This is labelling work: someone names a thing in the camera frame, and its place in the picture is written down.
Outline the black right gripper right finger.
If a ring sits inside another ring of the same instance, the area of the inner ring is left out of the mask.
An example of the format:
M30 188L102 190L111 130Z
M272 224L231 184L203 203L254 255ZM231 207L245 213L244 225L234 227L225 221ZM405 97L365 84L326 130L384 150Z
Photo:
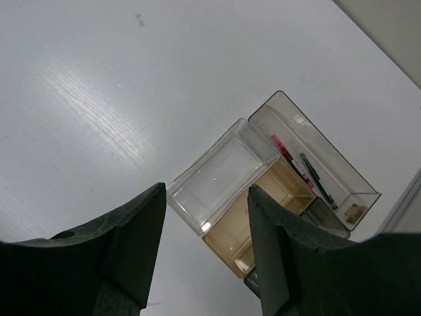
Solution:
M353 242L254 185L249 224L264 315L419 315L420 235Z

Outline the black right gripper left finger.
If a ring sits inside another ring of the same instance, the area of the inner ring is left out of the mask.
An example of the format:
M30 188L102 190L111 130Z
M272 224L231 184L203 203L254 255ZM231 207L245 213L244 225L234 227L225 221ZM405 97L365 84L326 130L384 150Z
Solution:
M54 237L1 243L2 315L139 315L166 214L159 182Z

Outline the blue gel pen refill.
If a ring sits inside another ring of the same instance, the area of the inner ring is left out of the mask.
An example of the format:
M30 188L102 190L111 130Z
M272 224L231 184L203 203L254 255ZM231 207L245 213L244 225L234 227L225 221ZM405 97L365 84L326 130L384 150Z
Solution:
M329 191L326 188L326 186L324 185L320 175L317 173L316 169L313 167L313 165L310 162L310 160L308 159L308 157L303 152L300 152L299 156L302 159L302 161L304 162L306 168L308 169L310 175L312 176L313 180L315 181L316 186L318 187L320 193L322 194L322 196L324 197L326 202L329 204L329 206L333 210L338 209L338 206L337 206L333 196L331 195L331 193L329 193Z

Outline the red gel pen refill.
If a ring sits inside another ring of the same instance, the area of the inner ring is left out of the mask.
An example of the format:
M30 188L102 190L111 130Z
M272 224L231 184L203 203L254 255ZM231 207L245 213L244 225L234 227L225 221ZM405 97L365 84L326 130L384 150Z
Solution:
M270 133L271 140L275 143L276 147L279 149L280 153L284 156L287 162L291 165L293 170L299 175L299 177L307 184L307 186L311 189L314 188L314 184L311 182L307 174L304 170L300 167L298 162L293 158L292 154L288 151L286 146L283 142L277 137L277 135Z

